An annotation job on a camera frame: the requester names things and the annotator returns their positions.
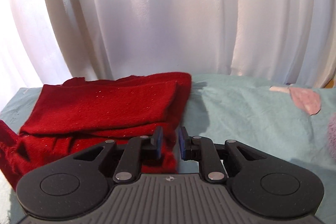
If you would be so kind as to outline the white curtain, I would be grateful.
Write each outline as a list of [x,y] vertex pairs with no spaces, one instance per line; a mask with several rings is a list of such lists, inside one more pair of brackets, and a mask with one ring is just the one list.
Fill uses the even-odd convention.
[[1,54],[33,85],[182,71],[319,88],[335,0],[1,0]]

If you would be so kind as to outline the purple plush toy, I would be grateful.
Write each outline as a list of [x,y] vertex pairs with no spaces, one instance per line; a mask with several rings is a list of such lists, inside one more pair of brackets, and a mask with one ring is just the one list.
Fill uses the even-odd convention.
[[336,114],[334,113],[327,126],[327,148],[330,156],[336,159]]

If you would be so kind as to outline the red knit cardigan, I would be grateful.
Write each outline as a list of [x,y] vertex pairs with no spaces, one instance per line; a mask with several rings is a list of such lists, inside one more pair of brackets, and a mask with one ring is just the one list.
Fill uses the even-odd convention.
[[190,91],[191,76],[183,72],[115,81],[76,77],[61,85],[45,85],[19,132],[1,123],[1,171],[16,187],[35,168],[107,139],[125,144],[161,127],[161,159],[144,164],[142,171],[174,173],[175,129]]

